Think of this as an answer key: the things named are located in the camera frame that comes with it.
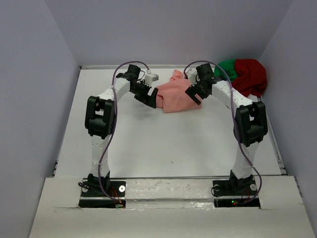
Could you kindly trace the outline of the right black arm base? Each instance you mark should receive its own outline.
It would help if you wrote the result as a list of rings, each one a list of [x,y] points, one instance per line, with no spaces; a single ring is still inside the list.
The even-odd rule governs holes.
[[[260,208],[261,205],[257,192],[254,180],[239,188],[232,188],[229,180],[214,180],[211,187],[215,208]]]

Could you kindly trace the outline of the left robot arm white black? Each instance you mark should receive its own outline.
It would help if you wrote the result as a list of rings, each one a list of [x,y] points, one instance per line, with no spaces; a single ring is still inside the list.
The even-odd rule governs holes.
[[[90,96],[87,100],[84,126],[88,131],[92,144],[91,168],[84,188],[93,190],[99,196],[106,196],[112,200],[108,192],[110,188],[110,169],[108,165],[108,149],[113,140],[117,124],[118,101],[127,93],[134,94],[134,98],[148,107],[157,107],[158,89],[152,88],[152,83],[158,81],[157,74],[149,67],[142,78],[141,69],[135,65],[136,61],[126,64],[128,69],[124,73],[118,70],[126,65],[123,63],[114,71],[111,85],[98,96]]]

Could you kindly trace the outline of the red t shirt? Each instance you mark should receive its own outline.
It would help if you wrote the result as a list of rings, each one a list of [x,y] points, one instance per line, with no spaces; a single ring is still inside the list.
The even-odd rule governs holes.
[[[260,97],[267,87],[266,69],[256,59],[237,59],[234,64],[238,77],[232,86],[245,97]]]

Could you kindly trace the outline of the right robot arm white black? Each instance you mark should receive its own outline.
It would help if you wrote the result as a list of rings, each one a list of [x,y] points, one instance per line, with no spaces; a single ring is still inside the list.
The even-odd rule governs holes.
[[[215,198],[247,194],[256,198],[262,186],[256,185],[253,176],[259,174],[254,159],[268,133],[266,107],[263,102],[252,101],[234,89],[228,74],[218,64],[215,67],[223,75],[216,76],[212,65],[210,61],[201,61],[195,69],[187,65],[183,71],[190,82],[185,93],[192,101],[200,105],[202,99],[214,96],[231,110],[233,134],[238,143],[236,158],[229,179],[213,181],[211,193]]]

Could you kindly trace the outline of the pink t shirt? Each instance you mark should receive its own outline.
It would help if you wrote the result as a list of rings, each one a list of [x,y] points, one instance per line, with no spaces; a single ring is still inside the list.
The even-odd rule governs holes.
[[[184,74],[179,70],[174,70],[170,80],[167,83],[157,86],[156,106],[162,108],[165,113],[176,113],[186,110],[201,109],[186,93],[186,89],[191,85]]]

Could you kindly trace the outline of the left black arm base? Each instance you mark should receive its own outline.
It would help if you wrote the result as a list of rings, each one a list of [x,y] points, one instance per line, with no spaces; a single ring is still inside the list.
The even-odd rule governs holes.
[[[125,208],[126,199],[126,181],[124,180],[111,180],[110,187],[106,191],[106,196],[99,187],[93,188],[88,185],[88,181],[84,179],[78,182],[81,188],[79,207],[80,208]]]

